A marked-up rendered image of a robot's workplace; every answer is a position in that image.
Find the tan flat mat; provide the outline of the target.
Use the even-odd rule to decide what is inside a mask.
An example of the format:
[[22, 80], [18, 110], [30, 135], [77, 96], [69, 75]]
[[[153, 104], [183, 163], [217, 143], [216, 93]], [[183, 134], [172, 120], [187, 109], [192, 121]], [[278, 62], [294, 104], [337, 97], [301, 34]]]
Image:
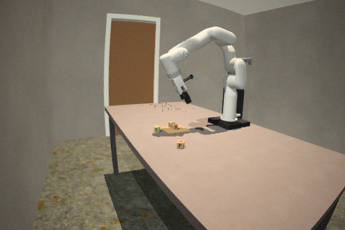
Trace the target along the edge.
[[162, 126], [160, 127], [162, 130], [164, 130], [167, 134], [175, 134], [175, 133], [182, 133], [182, 132], [191, 132], [190, 130], [188, 130], [187, 128], [184, 128], [181, 125], [178, 125], [178, 129], [177, 130], [173, 130], [172, 128], [170, 128], [169, 126]]

